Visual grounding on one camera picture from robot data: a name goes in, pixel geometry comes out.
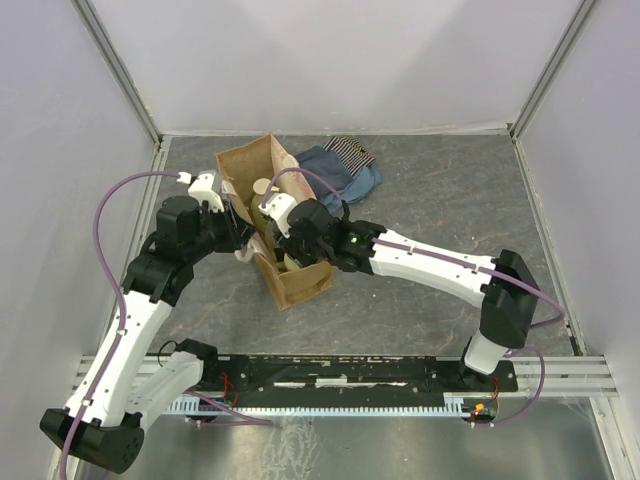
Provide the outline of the brown canvas bag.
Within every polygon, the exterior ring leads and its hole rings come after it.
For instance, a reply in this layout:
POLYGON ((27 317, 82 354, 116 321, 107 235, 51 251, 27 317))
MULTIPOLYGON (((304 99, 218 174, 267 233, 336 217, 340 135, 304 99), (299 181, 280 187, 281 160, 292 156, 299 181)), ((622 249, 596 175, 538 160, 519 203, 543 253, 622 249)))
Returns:
POLYGON ((320 261, 295 271, 288 271, 276 257, 273 237, 265 232, 266 224, 256 217, 252 206, 257 180, 271 180, 284 168, 297 167, 298 161, 271 134, 216 155, 218 171, 230 185, 230 198, 239 215, 257 229, 252 237, 257 247, 254 259, 277 307, 285 310, 326 291, 332 285, 333 267, 320 261))

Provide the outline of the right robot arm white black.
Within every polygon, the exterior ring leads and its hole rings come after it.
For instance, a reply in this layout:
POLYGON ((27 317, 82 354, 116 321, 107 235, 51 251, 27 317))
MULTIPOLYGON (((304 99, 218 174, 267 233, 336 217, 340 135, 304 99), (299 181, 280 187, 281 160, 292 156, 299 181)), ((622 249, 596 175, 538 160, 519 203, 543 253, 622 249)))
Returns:
POLYGON ((319 201, 276 194, 260 205, 284 252, 301 266, 326 261, 342 272, 392 277, 453 295, 480 311, 480 323, 457 367, 459 382, 478 391, 505 355, 524 346, 539 289, 522 257, 456 253, 406 238, 382 225, 335 216, 319 201))

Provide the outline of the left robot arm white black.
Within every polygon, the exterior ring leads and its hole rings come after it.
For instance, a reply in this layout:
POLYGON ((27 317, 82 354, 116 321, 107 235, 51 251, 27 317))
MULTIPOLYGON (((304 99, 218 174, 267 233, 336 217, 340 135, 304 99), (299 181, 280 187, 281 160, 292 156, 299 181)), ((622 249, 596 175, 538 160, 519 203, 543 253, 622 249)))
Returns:
POLYGON ((191 339, 179 342, 140 386, 134 380, 151 341, 193 280, 195 265, 212 253, 243 249, 253 233, 232 203, 214 194, 163 202, 155 231, 116 287, 118 307, 89 371, 65 406, 47 409, 40 420, 41 431, 63 457, 121 474, 178 396, 218 384, 216 348, 191 339))

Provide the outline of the green bottle with pump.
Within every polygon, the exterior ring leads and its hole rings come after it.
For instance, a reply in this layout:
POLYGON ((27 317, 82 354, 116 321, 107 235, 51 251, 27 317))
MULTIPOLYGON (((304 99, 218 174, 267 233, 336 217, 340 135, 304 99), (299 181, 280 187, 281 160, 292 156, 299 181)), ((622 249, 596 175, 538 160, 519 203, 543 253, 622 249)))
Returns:
POLYGON ((267 178, 260 178, 254 181, 252 185, 253 197, 251 199, 250 212, 256 228, 260 231, 264 231, 266 227, 266 220, 262 215, 259 206, 264 200, 264 195, 267 191, 267 187, 270 184, 270 180, 267 178))

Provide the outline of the yellow bottle white cap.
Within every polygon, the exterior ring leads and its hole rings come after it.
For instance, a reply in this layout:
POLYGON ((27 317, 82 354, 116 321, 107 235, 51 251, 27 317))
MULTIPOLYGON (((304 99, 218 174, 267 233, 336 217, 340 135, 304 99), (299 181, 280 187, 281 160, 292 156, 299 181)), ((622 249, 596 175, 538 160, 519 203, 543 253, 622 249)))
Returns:
POLYGON ((283 263, 287 271, 294 272, 301 269, 300 265, 288 254, 283 256, 283 263))

